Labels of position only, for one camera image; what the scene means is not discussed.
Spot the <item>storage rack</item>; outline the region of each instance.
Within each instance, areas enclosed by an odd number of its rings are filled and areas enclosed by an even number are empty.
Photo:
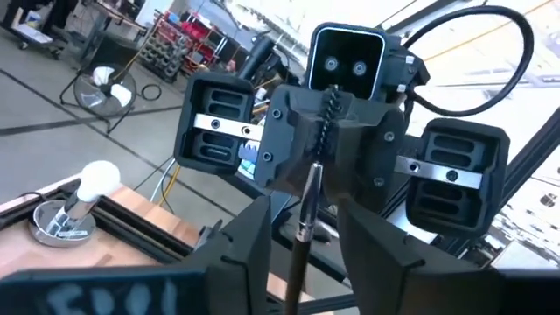
[[[162,18],[156,14],[156,30],[146,39],[147,43],[140,52],[141,63],[164,81],[173,83],[179,71],[186,75],[195,72],[200,64],[211,66],[218,59],[227,38],[219,31],[205,29],[202,38],[200,27],[194,30],[177,24],[169,19],[167,12]],[[211,34],[219,34],[220,43],[209,40]]]

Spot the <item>wooden table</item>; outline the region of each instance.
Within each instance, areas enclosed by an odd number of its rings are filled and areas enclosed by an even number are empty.
[[[48,193],[76,178],[76,176],[66,178],[58,183],[39,189],[38,192]],[[8,201],[0,205],[0,213],[33,198],[37,197],[28,195]],[[191,246],[194,246],[199,239],[199,230],[194,225],[151,203],[144,196],[127,186],[119,188],[110,198]],[[158,264],[158,262],[140,253],[125,242],[101,230],[95,232],[92,240],[78,248],[48,248],[32,239],[26,222],[19,222],[0,231],[0,257],[2,257],[0,277],[7,276],[18,270],[31,268]],[[267,291],[277,298],[284,299],[285,290],[286,282],[269,273]],[[312,299],[311,296],[302,294],[302,301]]]

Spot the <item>concrete floor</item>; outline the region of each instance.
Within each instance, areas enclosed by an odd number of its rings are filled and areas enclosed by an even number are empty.
[[[115,163],[122,182],[149,198],[172,156],[180,111],[173,107],[182,104],[185,83],[164,84],[158,101],[136,99],[135,114],[105,137],[103,122],[58,103],[60,91],[74,75],[72,67],[37,49],[20,51],[18,43],[0,31],[0,203],[78,173],[96,159]],[[139,87],[159,82],[140,66],[131,73]],[[66,95],[69,101],[73,98]],[[251,202],[213,175],[182,169],[178,179],[169,203],[176,215],[200,228],[219,219],[229,222]],[[313,267],[308,287],[317,298],[349,292]]]

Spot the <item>black floor fan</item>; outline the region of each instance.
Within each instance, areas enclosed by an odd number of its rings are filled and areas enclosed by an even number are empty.
[[[90,61],[60,92],[60,104],[78,107],[105,122],[110,134],[134,109],[137,84],[129,70],[137,54],[136,43],[106,32]],[[76,103],[64,100],[70,88]]]

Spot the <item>screw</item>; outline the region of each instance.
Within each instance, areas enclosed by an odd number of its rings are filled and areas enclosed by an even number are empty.
[[[270,154],[270,152],[264,152],[262,154],[262,159],[264,160],[264,162],[270,162],[272,161],[272,154]]]
[[[272,117],[274,117],[275,119],[280,119],[280,117],[282,117],[282,112],[280,111],[280,109],[272,110]]]
[[[385,185],[385,179],[375,178],[374,179],[374,185],[375,185],[375,187],[381,187],[381,186]]]
[[[445,174],[445,177],[449,181],[455,181],[459,178],[459,174],[457,173],[457,171],[448,171],[447,174]]]
[[[210,125],[212,126],[212,128],[214,129],[218,129],[220,127],[220,121],[217,119],[212,120],[212,122],[210,122]]]
[[[391,131],[385,132],[383,139],[385,139],[385,141],[387,142],[393,142],[393,140],[395,140],[395,134]]]

